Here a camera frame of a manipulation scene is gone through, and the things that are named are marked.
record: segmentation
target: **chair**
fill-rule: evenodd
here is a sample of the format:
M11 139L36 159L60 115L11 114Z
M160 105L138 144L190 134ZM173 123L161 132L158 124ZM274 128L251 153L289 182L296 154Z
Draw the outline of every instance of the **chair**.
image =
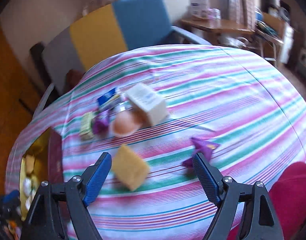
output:
M163 0L119 0L99 8L57 35L43 50L42 58L52 84L44 93L33 118L44 108L55 87L64 93L70 69L87 71L115 54L132 49L189 43L211 45L184 29L172 26Z

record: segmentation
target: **yellow sponge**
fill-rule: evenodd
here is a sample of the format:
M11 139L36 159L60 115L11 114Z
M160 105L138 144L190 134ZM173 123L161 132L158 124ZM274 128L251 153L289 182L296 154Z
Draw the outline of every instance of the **yellow sponge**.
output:
M112 171L130 191L142 185L150 167L127 145L122 144L112 160Z

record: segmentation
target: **purple wrapped candy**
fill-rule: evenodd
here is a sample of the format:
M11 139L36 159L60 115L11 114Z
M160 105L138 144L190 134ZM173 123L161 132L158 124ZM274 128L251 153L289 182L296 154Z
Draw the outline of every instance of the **purple wrapped candy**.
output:
M109 128L110 117L109 110L99 113L93 119L92 130L94 134L99 134L106 131Z
M218 143L204 141L202 139L194 138L194 137L192 137L192 142L195 146L195 150L192 154L192 157L182 162L182 165L188 168L193 167L193 157L195 154L197 154L198 152L201 152L203 153L205 159L207 159L207 161L210 161L213 150L215 150L219 146Z

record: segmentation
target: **egg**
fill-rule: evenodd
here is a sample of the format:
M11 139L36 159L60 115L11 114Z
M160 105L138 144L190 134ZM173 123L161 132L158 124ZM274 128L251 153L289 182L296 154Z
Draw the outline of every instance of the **egg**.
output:
M116 114L111 130L115 136L124 137L133 134L142 124L143 120L137 112L124 110Z

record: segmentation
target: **desk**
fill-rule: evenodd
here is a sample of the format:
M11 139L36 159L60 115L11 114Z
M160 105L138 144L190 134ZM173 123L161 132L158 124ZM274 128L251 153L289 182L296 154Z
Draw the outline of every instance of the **desk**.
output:
M259 41L260 50L261 50L261 57L266 59L267 61L273 61L274 67L277 67L276 45L282 46L284 44L283 41L281 40L281 38L268 35L267 33L264 33L259 29L256 29L256 34L257 34L257 37L259 37L258 41ZM263 40L267 41L267 43L273 47L274 58L264 57Z
M239 24L230 20L194 20L192 18L182 19L181 23L185 26L197 28L202 31L221 34L221 33L238 33L253 34L254 31L247 28L243 24Z

